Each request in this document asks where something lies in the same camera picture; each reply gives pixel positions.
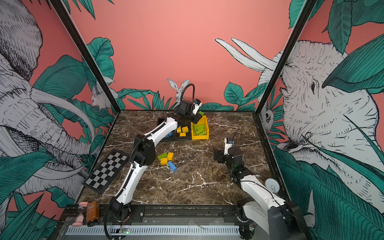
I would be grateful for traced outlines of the large green lego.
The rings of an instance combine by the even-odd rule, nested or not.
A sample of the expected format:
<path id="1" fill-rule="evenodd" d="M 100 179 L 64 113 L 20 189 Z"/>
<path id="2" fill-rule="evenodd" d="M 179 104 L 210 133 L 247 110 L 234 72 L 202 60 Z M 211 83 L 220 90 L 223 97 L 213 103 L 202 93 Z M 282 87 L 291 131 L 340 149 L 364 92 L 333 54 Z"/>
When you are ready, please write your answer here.
<path id="1" fill-rule="evenodd" d="M 204 124 L 197 125 L 197 126 L 196 126 L 196 131 L 203 130 L 204 128 L 205 128 L 205 125 L 204 125 Z"/>

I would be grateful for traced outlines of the green lego small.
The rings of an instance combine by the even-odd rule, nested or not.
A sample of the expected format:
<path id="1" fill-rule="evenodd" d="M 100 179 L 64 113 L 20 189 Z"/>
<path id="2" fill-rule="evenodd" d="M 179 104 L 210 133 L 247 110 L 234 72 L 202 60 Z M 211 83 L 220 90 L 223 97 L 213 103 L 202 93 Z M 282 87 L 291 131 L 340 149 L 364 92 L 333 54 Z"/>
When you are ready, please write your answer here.
<path id="1" fill-rule="evenodd" d="M 158 155 L 158 160 L 160 161 L 161 159 L 164 159 L 164 158 L 167 158 L 168 157 L 168 153 L 163 153 L 161 155 Z"/>

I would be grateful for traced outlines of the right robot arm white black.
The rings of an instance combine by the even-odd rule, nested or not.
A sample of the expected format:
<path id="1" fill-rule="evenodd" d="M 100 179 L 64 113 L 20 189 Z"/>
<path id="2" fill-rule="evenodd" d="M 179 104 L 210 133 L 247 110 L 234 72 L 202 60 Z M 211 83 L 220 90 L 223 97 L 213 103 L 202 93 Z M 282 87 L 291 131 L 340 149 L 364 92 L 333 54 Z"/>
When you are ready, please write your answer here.
<path id="1" fill-rule="evenodd" d="M 214 151 L 214 160 L 226 165 L 231 181 L 252 199 L 237 205 L 238 219 L 248 224 L 241 229 L 242 238 L 248 240 L 253 237 L 255 230 L 251 229 L 251 223 L 254 223 L 271 240 L 309 240 L 309 228 L 299 206 L 285 201 L 262 185 L 257 176 L 245 167 L 243 156 L 235 146 Z"/>

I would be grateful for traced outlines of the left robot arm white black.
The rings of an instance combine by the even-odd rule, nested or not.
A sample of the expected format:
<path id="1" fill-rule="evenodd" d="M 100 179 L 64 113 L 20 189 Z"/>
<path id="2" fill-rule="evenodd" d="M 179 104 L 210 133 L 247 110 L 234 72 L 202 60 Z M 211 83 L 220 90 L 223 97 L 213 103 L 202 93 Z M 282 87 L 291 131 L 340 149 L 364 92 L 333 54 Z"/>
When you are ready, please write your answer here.
<path id="1" fill-rule="evenodd" d="M 156 157 L 156 146 L 169 133 L 175 131 L 182 123 L 198 123 L 202 118 L 199 108 L 202 106 L 200 100 L 181 101 L 178 108 L 167 114 L 165 120 L 156 128 L 144 135 L 137 135 L 134 147 L 129 157 L 130 170 L 114 199 L 110 202 L 109 213 L 119 222 L 123 222 L 131 215 L 130 205 L 133 200 L 137 185 L 145 172 Z"/>

